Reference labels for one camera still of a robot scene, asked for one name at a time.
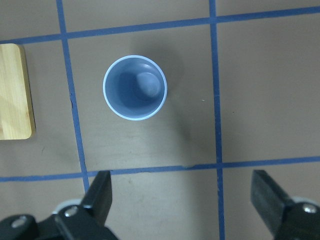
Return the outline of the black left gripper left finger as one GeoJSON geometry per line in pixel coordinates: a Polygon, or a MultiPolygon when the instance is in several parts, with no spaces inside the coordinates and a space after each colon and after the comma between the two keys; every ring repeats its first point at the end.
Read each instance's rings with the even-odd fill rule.
{"type": "Polygon", "coordinates": [[[110,171],[99,171],[80,202],[81,226],[103,227],[112,205],[112,181],[110,171]]]}

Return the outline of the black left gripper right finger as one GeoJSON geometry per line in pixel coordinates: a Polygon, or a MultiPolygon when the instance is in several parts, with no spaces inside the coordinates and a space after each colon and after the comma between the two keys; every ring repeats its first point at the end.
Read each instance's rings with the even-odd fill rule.
{"type": "Polygon", "coordinates": [[[284,223],[287,212],[296,204],[287,192],[261,169],[252,171],[250,200],[274,237],[284,223]]]}

